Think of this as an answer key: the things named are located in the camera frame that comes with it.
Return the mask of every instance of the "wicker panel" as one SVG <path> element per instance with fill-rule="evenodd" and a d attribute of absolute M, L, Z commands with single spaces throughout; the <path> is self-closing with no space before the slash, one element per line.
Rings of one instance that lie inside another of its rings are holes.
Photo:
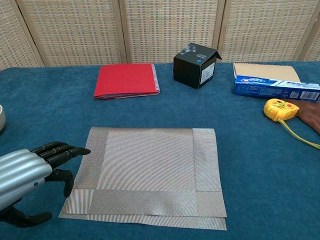
<path fill-rule="evenodd" d="M 320 61 L 320 32 L 318 32 L 310 50 L 305 58 L 306 61 Z"/>
<path fill-rule="evenodd" d="M 103 65 L 122 61 L 112 0 L 18 2 L 45 64 Z"/>
<path fill-rule="evenodd" d="M 318 1 L 232 0 L 219 43 L 223 61 L 291 61 Z"/>
<path fill-rule="evenodd" d="M 10 0 L 0 1 L 0 70 L 40 65 L 18 17 Z"/>
<path fill-rule="evenodd" d="M 190 42 L 212 46 L 218 0 L 125 0 L 124 5 L 133 63 L 172 62 Z"/>

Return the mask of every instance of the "logo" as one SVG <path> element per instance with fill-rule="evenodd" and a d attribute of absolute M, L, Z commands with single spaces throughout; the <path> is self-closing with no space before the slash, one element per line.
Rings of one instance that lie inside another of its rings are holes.
<path fill-rule="evenodd" d="M 241 82 L 250 82 L 250 83 L 253 83 L 253 82 L 256 82 L 256 83 L 265 83 L 266 80 L 263 80 L 263 79 L 260 79 L 260 78 L 249 78 L 249 79 L 242 79 Z"/>
<path fill-rule="evenodd" d="M 205 59 L 207 56 L 206 56 L 206 55 L 203 55 L 203 54 L 198 54 L 197 57 L 198 57 L 198 58 L 201 58 L 201 59 Z"/>

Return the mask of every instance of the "brown cloth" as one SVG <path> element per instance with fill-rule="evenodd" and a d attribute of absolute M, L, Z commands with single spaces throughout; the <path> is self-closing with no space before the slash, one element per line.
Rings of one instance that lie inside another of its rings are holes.
<path fill-rule="evenodd" d="M 297 117 L 320 135 L 320 101 L 311 102 L 294 99 L 283 100 L 298 106 L 300 110 Z"/>

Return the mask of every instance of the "cardboard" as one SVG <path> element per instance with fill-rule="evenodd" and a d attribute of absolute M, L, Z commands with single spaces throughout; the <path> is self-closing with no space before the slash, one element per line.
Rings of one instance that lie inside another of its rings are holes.
<path fill-rule="evenodd" d="M 292 66 L 234 63 L 234 93 L 264 98 L 284 98 L 317 102 L 320 86 L 300 82 Z"/>
<path fill-rule="evenodd" d="M 217 58 L 217 50 L 191 42 L 173 58 L 173 79 L 199 89 L 212 79 Z"/>

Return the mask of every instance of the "blue tablecloth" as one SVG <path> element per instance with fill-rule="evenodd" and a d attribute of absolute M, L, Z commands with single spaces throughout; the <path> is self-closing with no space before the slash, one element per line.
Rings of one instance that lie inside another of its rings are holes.
<path fill-rule="evenodd" d="M 320 62 L 291 65 L 302 82 L 318 83 Z M 0 156 L 52 141 L 86 145 L 91 127 L 214 128 L 227 231 L 58 218 L 65 202 L 62 182 L 48 182 L 16 208 L 53 217 L 20 229 L 0 222 L 1 239 L 319 239 L 320 152 L 293 138 L 263 113 L 264 98 L 233 94 L 231 63 L 217 63 L 199 90 L 173 80 L 172 64 L 155 65 L 160 94 L 94 99 L 99 66 L 9 68 L 0 72 L 0 105 L 7 123 Z M 319 135 L 293 118 L 301 137 Z M 77 173 L 81 157 L 63 165 Z"/>

